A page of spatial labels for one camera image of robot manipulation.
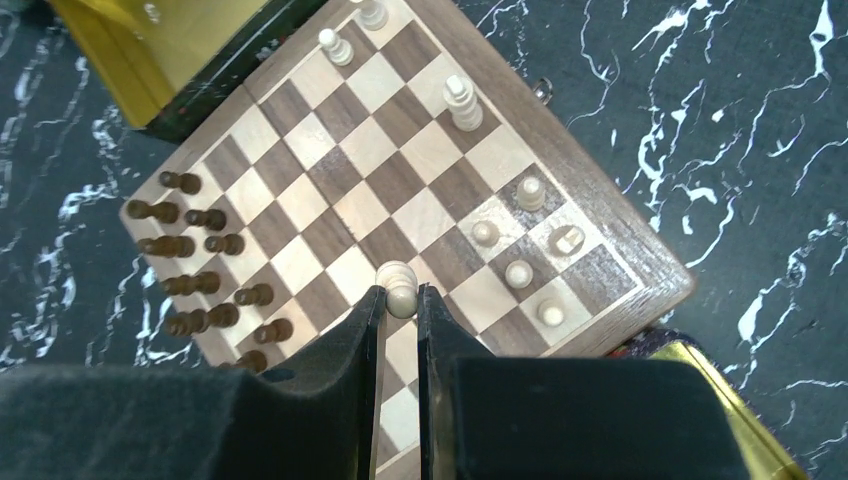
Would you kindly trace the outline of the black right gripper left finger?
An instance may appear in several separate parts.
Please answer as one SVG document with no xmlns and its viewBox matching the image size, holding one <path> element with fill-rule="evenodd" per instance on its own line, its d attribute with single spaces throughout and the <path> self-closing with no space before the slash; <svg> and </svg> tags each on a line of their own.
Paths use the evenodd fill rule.
<svg viewBox="0 0 848 480">
<path fill-rule="evenodd" d="M 5 479 L 369 479 L 385 289 L 280 365 L 19 367 L 1 376 Z"/>
</svg>

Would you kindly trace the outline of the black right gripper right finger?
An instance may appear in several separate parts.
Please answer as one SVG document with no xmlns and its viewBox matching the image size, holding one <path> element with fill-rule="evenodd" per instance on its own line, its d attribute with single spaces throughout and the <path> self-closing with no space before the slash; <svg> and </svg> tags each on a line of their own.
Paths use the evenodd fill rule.
<svg viewBox="0 0 848 480">
<path fill-rule="evenodd" d="M 724 409 L 679 361 L 497 356 L 418 293 L 425 479 L 745 479 Z"/>
</svg>

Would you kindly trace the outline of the white pawn chess piece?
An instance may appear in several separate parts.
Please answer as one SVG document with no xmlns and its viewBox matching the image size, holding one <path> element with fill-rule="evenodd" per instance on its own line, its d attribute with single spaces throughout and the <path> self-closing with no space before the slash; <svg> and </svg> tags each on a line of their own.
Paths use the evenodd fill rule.
<svg viewBox="0 0 848 480">
<path fill-rule="evenodd" d="M 387 291 L 386 306 L 390 315 L 410 319 L 418 309 L 419 282 L 405 262 L 391 260 L 377 268 L 375 283 Z"/>
</svg>

